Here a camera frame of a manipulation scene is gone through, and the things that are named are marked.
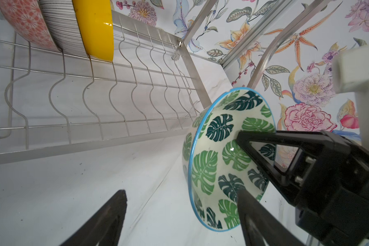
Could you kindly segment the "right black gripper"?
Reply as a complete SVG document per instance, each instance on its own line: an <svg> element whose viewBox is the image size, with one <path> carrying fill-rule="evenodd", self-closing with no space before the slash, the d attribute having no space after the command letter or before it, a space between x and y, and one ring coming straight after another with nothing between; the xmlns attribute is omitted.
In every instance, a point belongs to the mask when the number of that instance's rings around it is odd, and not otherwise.
<svg viewBox="0 0 369 246"><path fill-rule="evenodd" d="M241 130L236 143L274 184L295 184L298 226L325 246L369 240L369 151L330 132ZM278 147L293 147L286 169Z"/></svg>

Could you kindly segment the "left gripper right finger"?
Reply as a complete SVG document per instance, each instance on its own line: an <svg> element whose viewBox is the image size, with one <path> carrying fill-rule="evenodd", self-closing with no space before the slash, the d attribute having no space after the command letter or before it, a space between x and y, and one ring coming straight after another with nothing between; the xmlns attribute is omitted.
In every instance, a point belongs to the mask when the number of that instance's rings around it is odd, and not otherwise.
<svg viewBox="0 0 369 246"><path fill-rule="evenodd" d="M288 212L282 222L276 219L247 190L238 193L240 225L247 246L303 246L298 236L301 230L296 225L296 209L287 205Z"/></svg>

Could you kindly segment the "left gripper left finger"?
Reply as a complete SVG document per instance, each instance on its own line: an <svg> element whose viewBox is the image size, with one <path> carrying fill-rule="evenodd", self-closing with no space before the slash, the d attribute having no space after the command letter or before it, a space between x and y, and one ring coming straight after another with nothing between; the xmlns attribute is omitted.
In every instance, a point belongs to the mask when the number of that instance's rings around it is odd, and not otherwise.
<svg viewBox="0 0 369 246"><path fill-rule="evenodd" d="M126 191L119 190L62 245L117 246L126 211Z"/></svg>

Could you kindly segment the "green leaf pattern bowl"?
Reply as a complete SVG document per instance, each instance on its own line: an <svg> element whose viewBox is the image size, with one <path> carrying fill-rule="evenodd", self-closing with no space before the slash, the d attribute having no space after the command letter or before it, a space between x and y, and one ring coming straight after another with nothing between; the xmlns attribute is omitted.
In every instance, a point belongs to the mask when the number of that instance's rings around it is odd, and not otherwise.
<svg viewBox="0 0 369 246"><path fill-rule="evenodd" d="M261 200L269 183L236 143L242 130L276 130L269 105L250 88L220 96L193 121L183 141L182 168L192 209L199 222L215 232L240 224L240 190Z"/></svg>

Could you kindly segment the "yellow bowl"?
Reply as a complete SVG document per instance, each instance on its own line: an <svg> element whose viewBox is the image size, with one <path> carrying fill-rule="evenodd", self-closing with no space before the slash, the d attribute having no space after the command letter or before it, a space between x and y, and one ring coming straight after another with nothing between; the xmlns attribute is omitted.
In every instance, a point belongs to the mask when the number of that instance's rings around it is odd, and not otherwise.
<svg viewBox="0 0 369 246"><path fill-rule="evenodd" d="M84 47L89 56L113 61L114 40L109 0L73 0Z"/></svg>

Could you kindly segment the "pink striped bowl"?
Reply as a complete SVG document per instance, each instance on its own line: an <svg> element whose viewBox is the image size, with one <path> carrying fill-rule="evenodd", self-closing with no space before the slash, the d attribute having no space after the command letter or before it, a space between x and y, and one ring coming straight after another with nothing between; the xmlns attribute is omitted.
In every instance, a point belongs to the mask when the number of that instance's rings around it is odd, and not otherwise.
<svg viewBox="0 0 369 246"><path fill-rule="evenodd" d="M62 52L87 57L71 0L41 0L42 14L48 29Z"/></svg>

